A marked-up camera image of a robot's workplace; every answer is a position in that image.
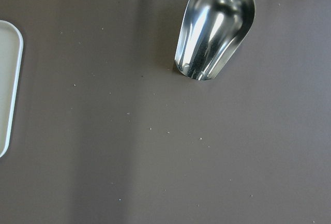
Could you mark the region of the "cream rabbit tray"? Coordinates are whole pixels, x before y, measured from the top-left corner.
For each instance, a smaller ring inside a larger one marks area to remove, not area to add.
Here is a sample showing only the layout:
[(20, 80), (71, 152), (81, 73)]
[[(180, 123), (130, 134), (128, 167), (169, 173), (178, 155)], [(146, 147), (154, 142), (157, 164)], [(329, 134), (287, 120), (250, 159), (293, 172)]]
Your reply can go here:
[(1, 20), (1, 156), (10, 144), (23, 47), (20, 31)]

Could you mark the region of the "metal ice scoop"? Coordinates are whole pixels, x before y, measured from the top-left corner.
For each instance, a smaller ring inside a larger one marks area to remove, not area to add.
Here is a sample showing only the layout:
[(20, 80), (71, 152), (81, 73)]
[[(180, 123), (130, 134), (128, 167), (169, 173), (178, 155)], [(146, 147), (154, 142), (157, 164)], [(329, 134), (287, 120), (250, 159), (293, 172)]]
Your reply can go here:
[(184, 76), (214, 79), (249, 33), (255, 0), (188, 0), (174, 62)]

